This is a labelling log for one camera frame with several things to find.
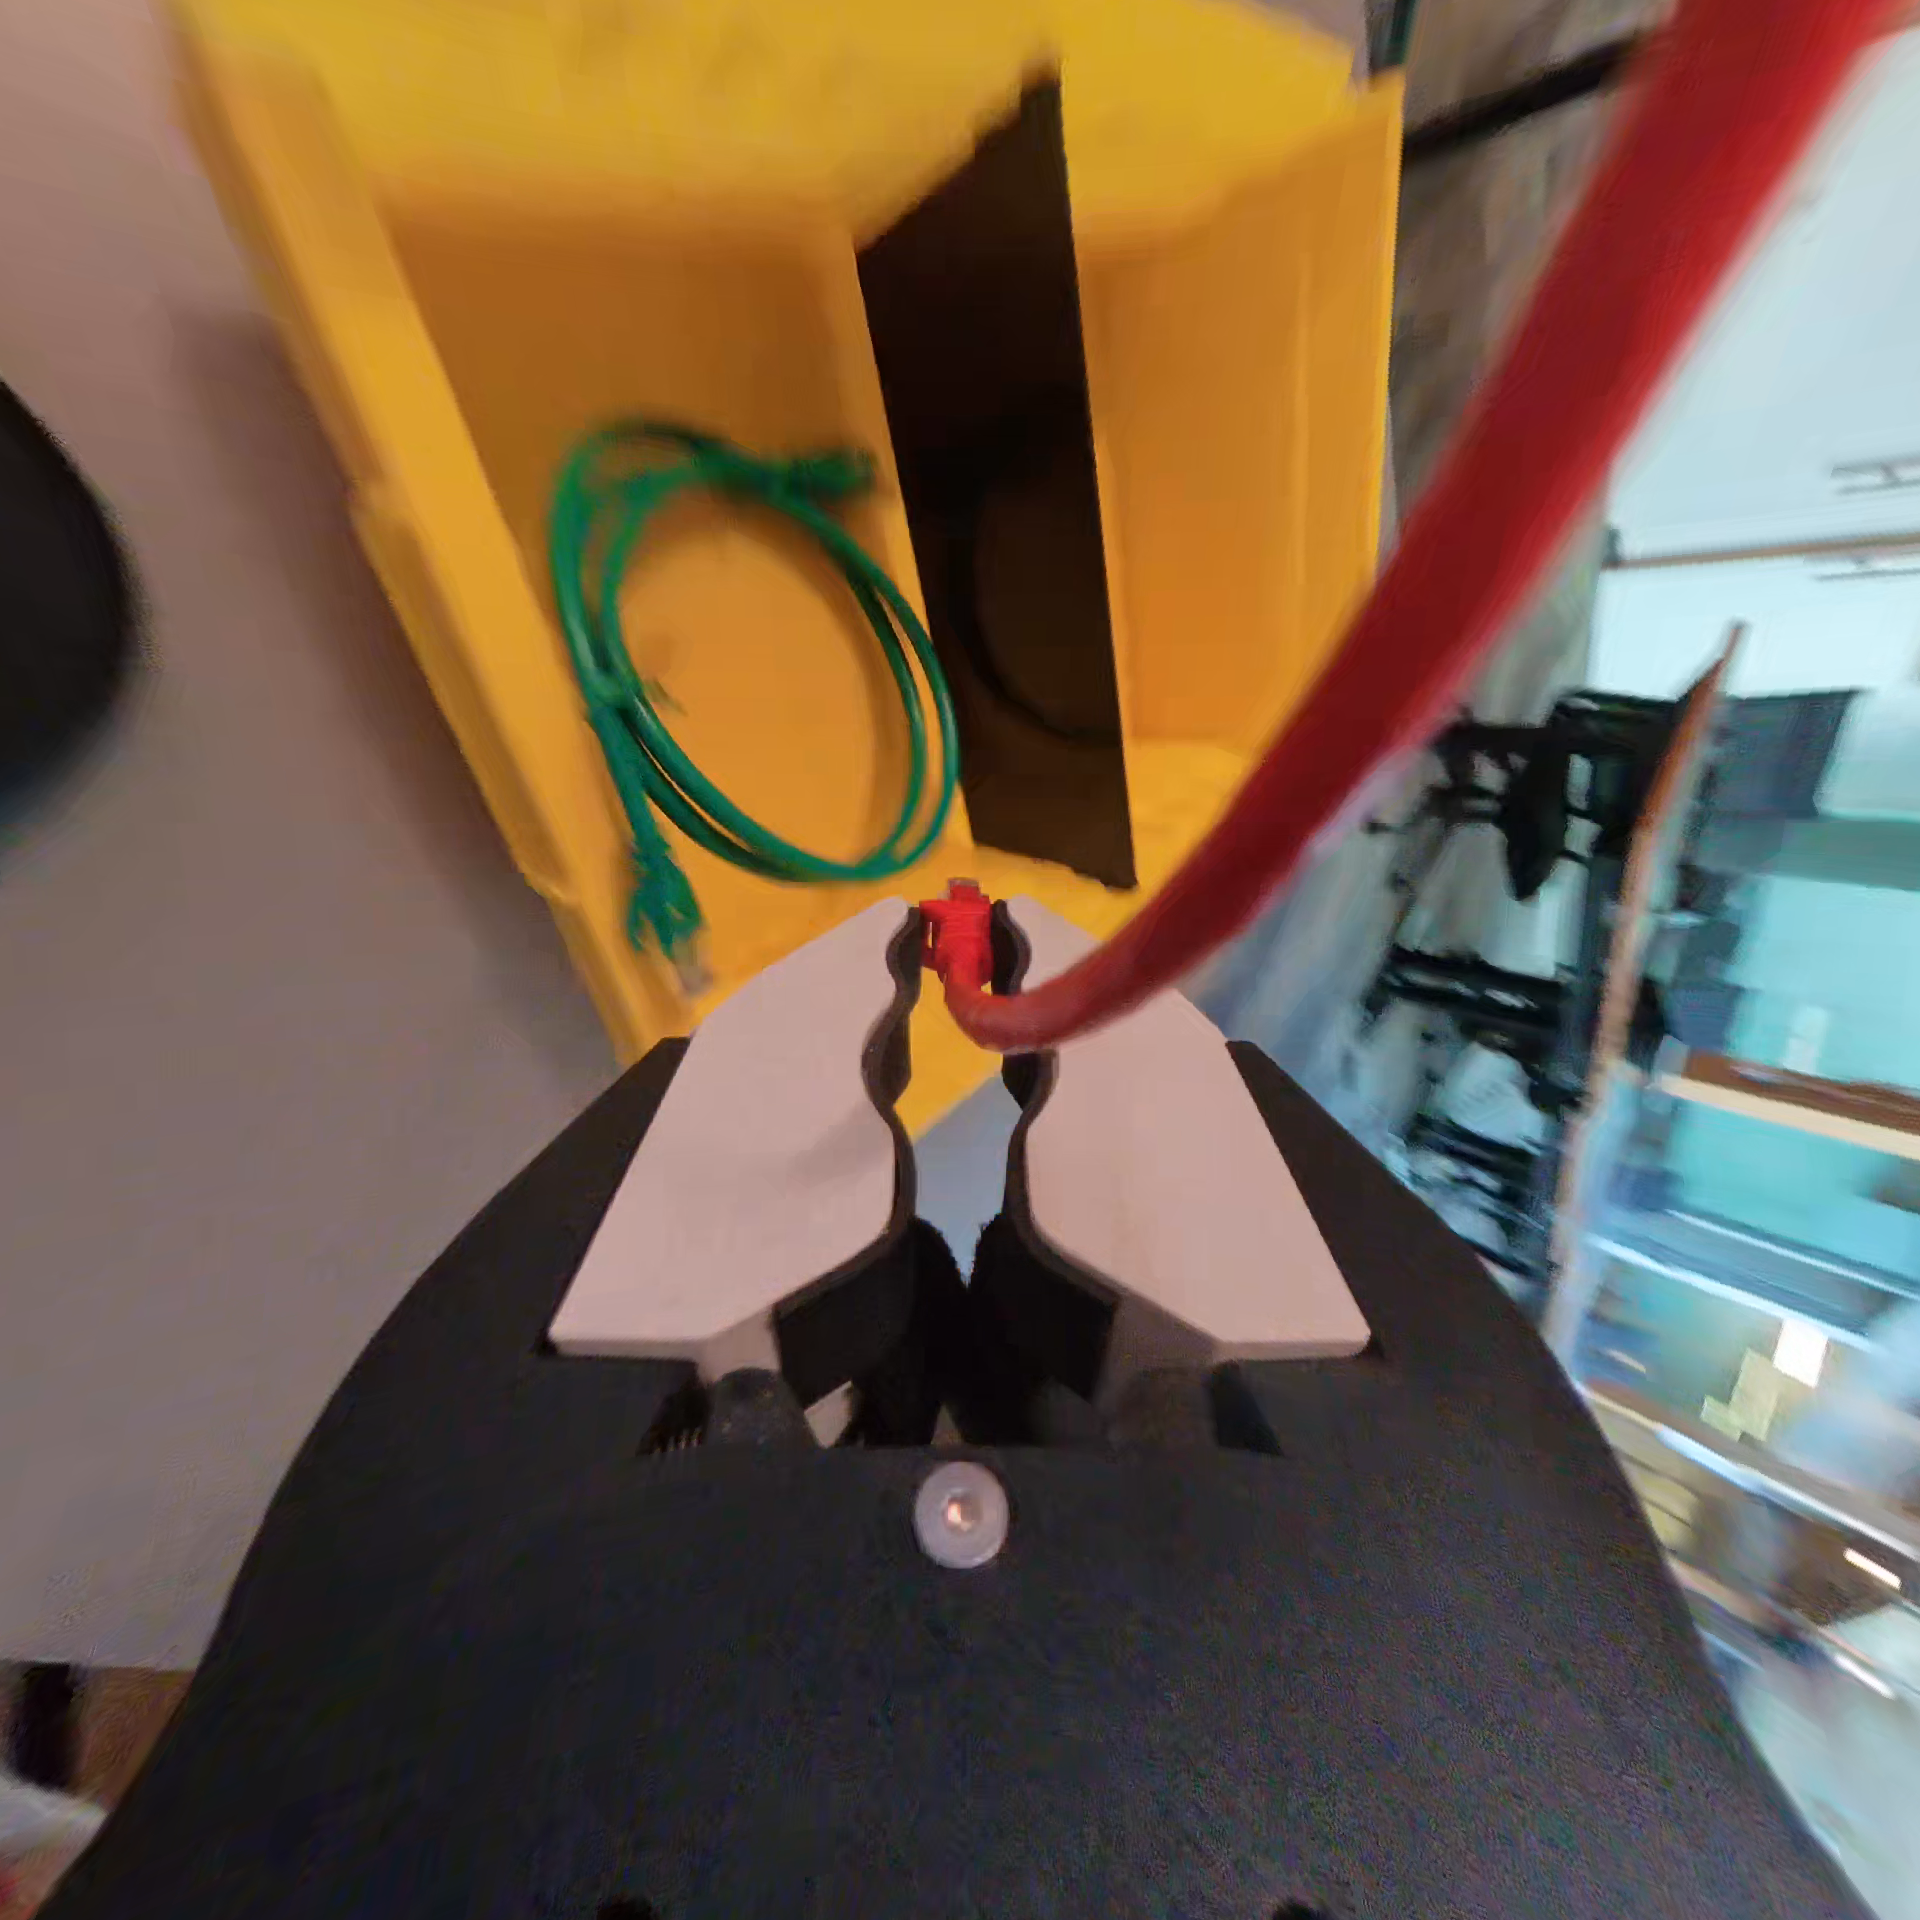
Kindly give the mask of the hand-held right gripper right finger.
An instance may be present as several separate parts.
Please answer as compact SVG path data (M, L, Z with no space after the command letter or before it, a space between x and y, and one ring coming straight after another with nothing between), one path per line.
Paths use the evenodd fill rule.
M1346 1361L1371 1330L1224 1033L1177 990L1019 1085L999 1298L1040 1369Z

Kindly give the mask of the black office chair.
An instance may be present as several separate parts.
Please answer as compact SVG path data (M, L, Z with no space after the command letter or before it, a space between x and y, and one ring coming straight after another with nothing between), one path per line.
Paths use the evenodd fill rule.
M1649 977L1629 1029L1632 1065L1649 1068L1669 1038L1705 1045L1730 1033L1739 1001L1730 965L1744 907L1787 828L1818 819L1818 796L1856 699L1855 691L1818 691L1720 708L1683 815L1662 905L1667 932L1649 938ZM1507 891L1518 902L1536 898L1567 863L1582 876L1573 955L1549 977L1472 951L1393 942L1361 1001L1367 1027L1405 1003L1521 1068L1522 1092L1545 1119L1541 1145L1498 1142L1462 1119L1417 1117L1409 1153L1439 1156L1470 1180L1496 1220L1488 1257L1535 1287L1553 1273L1553 1197L1589 1078L1629 846L1683 708L1685 699L1575 687L1539 725L1459 717L1433 743L1442 775L1405 823L1407 831L1433 826L1441 837L1493 828Z

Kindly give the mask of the wooden office table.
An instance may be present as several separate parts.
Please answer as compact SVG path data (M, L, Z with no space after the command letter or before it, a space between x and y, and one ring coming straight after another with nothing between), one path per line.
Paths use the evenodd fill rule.
M1747 622L1733 622L1717 655L1681 701L1618 861L1618 887L1606 922L1608 947L1586 1076L1553 1193L1553 1273L1539 1317L1545 1347L1568 1374L1575 1369L1582 1321L1601 1287L1589 1235L1602 1149L1621 1119L1629 1119L1631 1098L1647 1076L1631 1062L1631 1038L1642 1005L1649 948L1674 893L1697 790L1721 727L1727 686L1747 635Z

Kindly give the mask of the grey desk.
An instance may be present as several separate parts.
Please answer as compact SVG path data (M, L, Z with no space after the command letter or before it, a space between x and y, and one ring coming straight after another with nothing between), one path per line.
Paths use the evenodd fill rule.
M149 659L5 851L5 1657L186 1668L335 1385L622 1071L355 533L169 4L5 4L5 385Z

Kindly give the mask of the dark bin divider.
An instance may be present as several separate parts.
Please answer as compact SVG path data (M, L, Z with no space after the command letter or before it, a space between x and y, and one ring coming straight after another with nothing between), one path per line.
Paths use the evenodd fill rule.
M1059 73L858 254L977 842L1136 885Z

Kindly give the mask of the black wrist rest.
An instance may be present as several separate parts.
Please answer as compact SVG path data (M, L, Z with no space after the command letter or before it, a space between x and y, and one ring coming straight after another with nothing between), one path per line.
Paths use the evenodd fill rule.
M3 838L103 755L149 659L127 540L66 446L3 389Z

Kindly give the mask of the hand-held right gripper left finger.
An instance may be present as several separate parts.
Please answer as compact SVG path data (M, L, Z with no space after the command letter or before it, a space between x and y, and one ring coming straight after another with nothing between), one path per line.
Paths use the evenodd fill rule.
M778 1369L778 1310L894 1218L896 1127L863 1062L906 932L883 898L698 1023L549 1326L561 1356Z

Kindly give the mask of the yellow plastic bin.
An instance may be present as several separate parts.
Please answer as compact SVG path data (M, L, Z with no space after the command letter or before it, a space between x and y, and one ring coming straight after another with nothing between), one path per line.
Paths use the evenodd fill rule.
M1376 572L1402 85L1255 4L169 4L355 533L622 1060L952 876L1138 915ZM1136 885L977 842L858 251L1059 73Z

